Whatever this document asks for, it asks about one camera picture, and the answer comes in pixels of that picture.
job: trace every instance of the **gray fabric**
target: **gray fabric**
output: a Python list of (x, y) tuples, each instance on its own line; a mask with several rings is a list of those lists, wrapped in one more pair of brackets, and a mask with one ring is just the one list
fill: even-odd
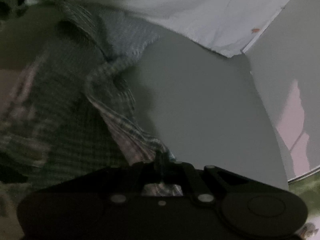
[[(28, 176), (33, 190), (168, 151), (137, 125), (121, 77), (158, 38), (156, 27), (98, 5), (56, 6), (67, 22), (21, 73), (0, 122), (0, 162)], [(147, 190), (182, 194), (163, 184)]]

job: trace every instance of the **silver bolt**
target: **silver bolt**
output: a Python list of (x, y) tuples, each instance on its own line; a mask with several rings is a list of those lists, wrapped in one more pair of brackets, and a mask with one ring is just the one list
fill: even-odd
[(160, 200), (160, 201), (158, 202), (158, 205), (163, 207), (163, 206), (166, 205), (166, 201)]
[(214, 197), (210, 194), (201, 194), (198, 196), (198, 199), (201, 201), (201, 202), (205, 202), (205, 203), (208, 203), (208, 202), (211, 202), (214, 200)]
[(123, 203), (127, 200), (127, 197), (124, 195), (113, 195), (110, 200), (114, 203)]

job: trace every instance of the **checkered cloth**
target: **checkered cloth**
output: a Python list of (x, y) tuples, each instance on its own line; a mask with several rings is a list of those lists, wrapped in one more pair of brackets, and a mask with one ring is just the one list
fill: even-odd
[[(28, 176), (32, 190), (168, 151), (137, 125), (121, 77), (158, 39), (157, 27), (103, 6), (55, 6), (66, 19), (22, 71), (0, 122), (0, 162)], [(177, 186), (147, 190), (181, 195)]]

